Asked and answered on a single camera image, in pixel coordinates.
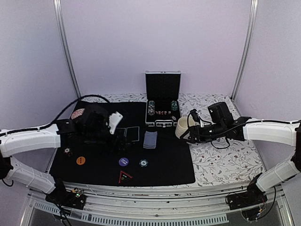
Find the purple small blind button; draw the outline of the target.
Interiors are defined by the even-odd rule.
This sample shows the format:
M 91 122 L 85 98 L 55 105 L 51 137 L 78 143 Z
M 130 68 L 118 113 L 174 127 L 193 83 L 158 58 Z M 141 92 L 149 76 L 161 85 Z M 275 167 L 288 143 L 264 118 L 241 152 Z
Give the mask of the purple small blind button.
M 128 159 L 128 158 L 122 157 L 122 158 L 119 159 L 119 165 L 120 165 L 121 167 L 125 167 L 125 166 L 127 166 L 128 164 L 129 164 L 129 159 Z

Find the dark green poker chip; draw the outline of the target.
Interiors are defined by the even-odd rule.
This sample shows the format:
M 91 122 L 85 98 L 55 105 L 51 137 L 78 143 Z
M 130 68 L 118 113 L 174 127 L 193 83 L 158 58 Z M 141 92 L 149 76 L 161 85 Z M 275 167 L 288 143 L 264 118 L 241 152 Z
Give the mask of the dark green poker chip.
M 142 160 L 139 161 L 139 165 L 141 167 L 147 167 L 148 164 L 149 164 L 149 162 L 146 159 L 142 159 Z

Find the orange big blind button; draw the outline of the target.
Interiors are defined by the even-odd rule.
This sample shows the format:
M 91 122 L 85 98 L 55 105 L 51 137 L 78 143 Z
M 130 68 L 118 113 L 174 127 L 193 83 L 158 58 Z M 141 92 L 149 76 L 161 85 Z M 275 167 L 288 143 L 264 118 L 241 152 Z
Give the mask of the orange big blind button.
M 80 156 L 76 159 L 76 164 L 77 165 L 84 165 L 86 163 L 86 158 L 84 156 Z

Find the red brown poker chip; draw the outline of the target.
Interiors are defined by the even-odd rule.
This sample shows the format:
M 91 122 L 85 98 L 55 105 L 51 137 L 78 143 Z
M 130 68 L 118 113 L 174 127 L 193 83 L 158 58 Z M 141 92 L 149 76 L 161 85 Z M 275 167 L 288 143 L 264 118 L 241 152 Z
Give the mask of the red brown poker chip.
M 65 148 L 63 153 L 67 156 L 72 156 L 72 150 L 70 148 Z

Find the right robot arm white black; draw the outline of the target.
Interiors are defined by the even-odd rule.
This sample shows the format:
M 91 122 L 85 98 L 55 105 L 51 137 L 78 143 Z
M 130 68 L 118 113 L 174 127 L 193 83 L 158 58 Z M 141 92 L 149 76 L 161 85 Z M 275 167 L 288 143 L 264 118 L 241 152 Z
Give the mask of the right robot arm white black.
M 188 117 L 196 125 L 187 125 L 179 138 L 189 142 L 206 143 L 225 138 L 238 141 L 257 140 L 281 143 L 295 147 L 295 152 L 275 167 L 257 175 L 247 186 L 243 201 L 254 205 L 264 193 L 275 185 L 290 180 L 301 172 L 301 122 L 258 120 L 251 117 L 234 119 L 225 102 L 218 102 L 208 107 L 212 122 L 202 125 L 202 120 L 195 109 Z

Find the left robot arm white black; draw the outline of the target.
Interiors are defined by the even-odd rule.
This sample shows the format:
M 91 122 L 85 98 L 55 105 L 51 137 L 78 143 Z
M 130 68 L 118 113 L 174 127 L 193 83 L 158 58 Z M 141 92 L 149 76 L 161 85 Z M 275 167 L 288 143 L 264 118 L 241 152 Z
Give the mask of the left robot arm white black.
M 64 183 L 56 176 L 40 172 L 17 160 L 14 154 L 45 148 L 65 148 L 73 136 L 79 136 L 85 144 L 106 145 L 112 150 L 121 150 L 124 140 L 116 133 L 124 116 L 118 111 L 108 112 L 98 104 L 90 103 L 75 110 L 69 119 L 61 115 L 78 98 L 68 104 L 50 123 L 24 129 L 3 129 L 0 132 L 0 179 L 10 179 L 27 187 L 51 194 L 59 204 L 66 204 L 70 194 Z

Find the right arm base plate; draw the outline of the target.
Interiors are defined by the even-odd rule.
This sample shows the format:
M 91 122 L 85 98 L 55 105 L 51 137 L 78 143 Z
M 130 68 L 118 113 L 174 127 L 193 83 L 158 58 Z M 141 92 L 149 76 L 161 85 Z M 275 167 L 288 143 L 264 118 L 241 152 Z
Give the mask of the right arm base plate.
M 241 193 L 230 193 L 226 196 L 225 202 L 230 210 L 250 207 L 256 204 L 264 204 L 268 200 L 265 192 L 260 190 L 246 190 Z

